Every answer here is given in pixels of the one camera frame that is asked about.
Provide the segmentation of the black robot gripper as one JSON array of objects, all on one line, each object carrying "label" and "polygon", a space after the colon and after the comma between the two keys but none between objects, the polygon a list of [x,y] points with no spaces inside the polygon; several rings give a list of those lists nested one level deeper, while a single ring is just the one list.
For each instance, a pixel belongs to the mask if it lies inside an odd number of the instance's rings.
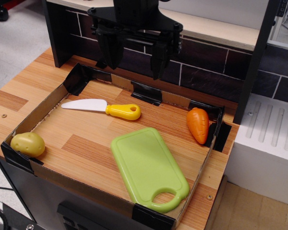
[{"label": "black robot gripper", "polygon": [[162,14],[157,0],[115,0],[112,7],[92,7],[93,31],[106,64],[116,69],[123,58],[123,43],[152,46],[153,79],[162,78],[169,54],[181,51],[183,25]]}]

